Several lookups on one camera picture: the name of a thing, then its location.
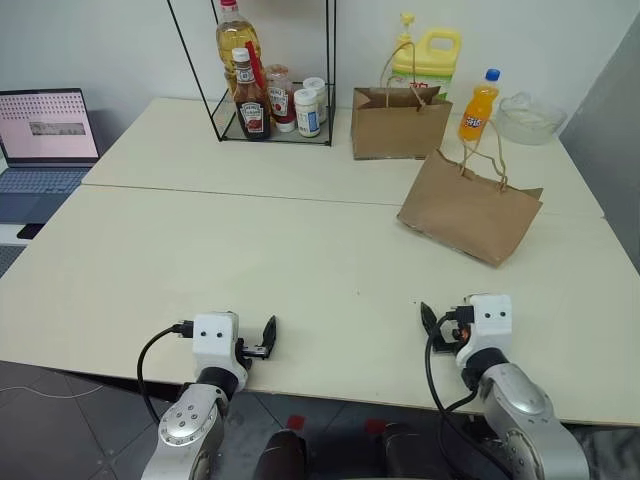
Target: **black metal rack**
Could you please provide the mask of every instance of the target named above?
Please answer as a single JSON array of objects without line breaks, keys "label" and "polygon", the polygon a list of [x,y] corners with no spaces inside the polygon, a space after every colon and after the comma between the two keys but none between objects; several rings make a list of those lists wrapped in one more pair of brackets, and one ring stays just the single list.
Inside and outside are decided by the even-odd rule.
[{"label": "black metal rack", "polygon": [[[211,0],[211,10],[213,12],[213,18],[215,19],[216,25],[218,25],[218,12],[215,6],[216,0]],[[316,137],[303,137],[298,134],[297,130],[289,133],[282,133],[277,131],[277,129],[272,129],[271,137],[267,140],[263,140],[263,142],[280,142],[280,143],[301,143],[301,144],[309,144],[309,145],[326,145],[331,146],[333,142],[333,126],[334,126],[334,116],[336,109],[336,17],[337,17],[337,8],[336,8],[337,0],[325,0],[325,32],[326,32],[326,54],[327,54],[327,121],[322,126],[320,130],[320,134]],[[331,4],[333,5],[333,15],[331,15]],[[182,34],[182,29],[180,28],[180,23],[174,11],[171,0],[167,0],[167,5],[169,6],[169,11],[171,12],[171,17],[173,18],[173,23],[176,26],[176,30],[178,32],[178,36],[180,37],[180,43],[182,44],[182,48],[184,49],[184,53],[187,57],[187,61],[189,62],[189,66],[191,67],[191,73],[193,73],[193,78],[196,81],[196,85],[198,86],[198,91],[200,92],[200,97],[202,98],[202,102],[204,104],[204,108],[207,111],[207,115],[209,120],[211,121],[211,126],[218,138],[218,141],[222,142],[225,140],[231,141],[244,141],[247,140],[242,133],[242,129],[240,127],[240,123],[237,119],[236,107],[233,102],[232,94],[229,90],[225,90],[224,95],[221,100],[218,102],[217,106],[211,111],[209,107],[209,102],[205,96],[204,90],[202,88],[202,83],[198,78],[198,73],[196,71],[196,67],[191,58],[191,54],[189,53],[189,48],[187,47],[187,43]],[[294,82],[294,86],[299,88],[301,82]]]}]

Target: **white wall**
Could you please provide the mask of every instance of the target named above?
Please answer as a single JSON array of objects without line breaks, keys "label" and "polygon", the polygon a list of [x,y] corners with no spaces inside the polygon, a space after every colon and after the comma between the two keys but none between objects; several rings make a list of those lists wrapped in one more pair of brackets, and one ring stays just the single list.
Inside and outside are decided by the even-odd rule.
[{"label": "white wall", "polygon": [[[239,0],[265,64],[296,76],[324,72],[322,0]],[[211,98],[224,90],[208,0],[174,0]],[[502,91],[526,89],[572,115],[607,63],[640,0],[338,0],[338,102],[373,86],[401,30],[451,26],[463,48],[450,95],[464,108],[484,70]],[[0,89],[80,86],[110,143],[158,95],[197,96],[163,0],[0,0]]]}]

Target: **floor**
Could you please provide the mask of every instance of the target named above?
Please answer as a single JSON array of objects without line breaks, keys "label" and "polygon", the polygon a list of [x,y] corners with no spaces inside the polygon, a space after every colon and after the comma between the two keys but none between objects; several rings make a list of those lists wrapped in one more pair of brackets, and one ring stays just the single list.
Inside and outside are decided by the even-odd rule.
[{"label": "floor", "polygon": [[[0,362],[0,472],[7,479],[133,480],[142,475],[156,443],[156,427],[141,398],[102,386],[72,399],[97,384],[42,368]],[[154,400],[164,412],[168,403]],[[269,437],[293,428],[305,438],[313,480],[384,475],[378,442],[387,422],[404,422],[422,432],[434,432],[431,412],[339,402],[316,398],[242,393],[233,398],[225,438],[212,479],[251,479]],[[640,432],[633,429],[576,430],[597,470],[594,478],[640,478]],[[450,448],[480,478],[500,479],[487,462],[465,445],[450,439]],[[616,443],[622,450],[612,453]],[[437,452],[435,438],[431,453]],[[441,462],[436,454],[432,462]]]}]

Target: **yellow plastic container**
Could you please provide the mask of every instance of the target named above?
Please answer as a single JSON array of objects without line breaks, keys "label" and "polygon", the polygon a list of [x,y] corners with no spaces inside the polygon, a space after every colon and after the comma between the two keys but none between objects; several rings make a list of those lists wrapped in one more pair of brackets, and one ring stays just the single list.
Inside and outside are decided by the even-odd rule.
[{"label": "yellow plastic container", "polygon": [[[412,42],[409,26],[415,20],[411,13],[401,15],[405,31],[396,40],[396,48]],[[443,50],[433,48],[436,39],[451,40],[451,48]],[[451,85],[451,78],[456,70],[456,62],[462,45],[462,37],[456,30],[450,28],[436,28],[429,30],[415,44],[416,49],[416,78],[413,80],[413,47],[405,45],[398,51],[392,62],[392,77],[389,85],[392,87],[435,87],[440,86],[441,98],[446,98]]]}]

